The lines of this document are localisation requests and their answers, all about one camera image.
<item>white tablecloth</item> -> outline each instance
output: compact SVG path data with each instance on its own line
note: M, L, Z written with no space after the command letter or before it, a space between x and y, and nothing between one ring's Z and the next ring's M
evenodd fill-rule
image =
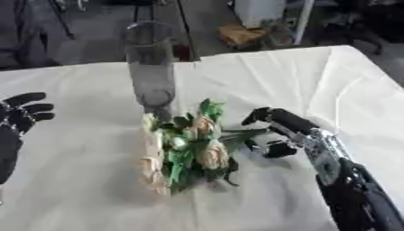
M224 101L224 124L283 107L336 130L404 212L404 91L351 47L226 54L176 65L178 109ZM0 230L335 230L304 153L241 149L233 188L159 198L137 180L141 108L124 63L0 73L0 98L45 91L57 117L25 137L5 185Z

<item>concrete floor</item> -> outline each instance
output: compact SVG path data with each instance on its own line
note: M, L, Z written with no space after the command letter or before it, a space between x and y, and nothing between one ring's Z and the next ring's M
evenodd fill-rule
M46 0L31 1L45 3ZM124 60L122 32L132 22L133 8L128 5L102 5L98 1L100 0L90 0L86 12L80 12L74 5L75 1L69 2L65 17L71 31L76 35L76 40L70 40L64 35L54 16L51 16L49 8L42 8L42 23L51 32L50 55L63 65ZM183 30L177 11L173 8L174 0L167 1L167 6L157 9L157 18L176 24L180 31ZM226 7L227 0L183 2L199 55L231 52L217 39L218 26L238 22L236 16ZM180 40L185 39L183 33L178 36ZM369 47L361 44L358 48L404 87L404 44L384 42L385 51L381 56L372 55L368 52Z

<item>chair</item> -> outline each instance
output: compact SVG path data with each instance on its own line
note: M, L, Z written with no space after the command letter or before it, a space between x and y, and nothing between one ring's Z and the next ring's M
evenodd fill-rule
M344 38L348 44L354 41L368 42L376 48L374 54L382 52L381 43L365 28L363 13L373 4L373 0L335 0L338 6L336 11L342 17L341 22L329 23L316 33L314 43Z

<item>flower stem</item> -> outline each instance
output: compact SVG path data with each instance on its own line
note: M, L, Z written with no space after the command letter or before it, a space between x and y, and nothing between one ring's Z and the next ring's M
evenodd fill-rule
M239 129L239 130L222 130L222 133L228 134L266 134L270 131L268 128L260 128L260 129Z

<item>metal stand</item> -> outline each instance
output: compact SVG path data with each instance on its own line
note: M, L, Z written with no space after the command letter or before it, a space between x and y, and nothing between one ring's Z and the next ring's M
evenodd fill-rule
M58 3L56 3L55 0L48 0L48 3L50 5L50 7L52 8L53 12L55 13L56 17L58 18L59 23L63 27L63 29L64 29L64 31L66 33L66 36L68 36L71 40L74 40L75 36L70 31L70 28L68 27L68 25L64 21L63 17L61 16L61 14L63 14L63 12L61 11Z
M308 27L308 19L310 18L311 11L313 10L315 0L306 0L303 11L298 19L298 30L295 37L295 45L300 45L303 35L305 34L306 27Z

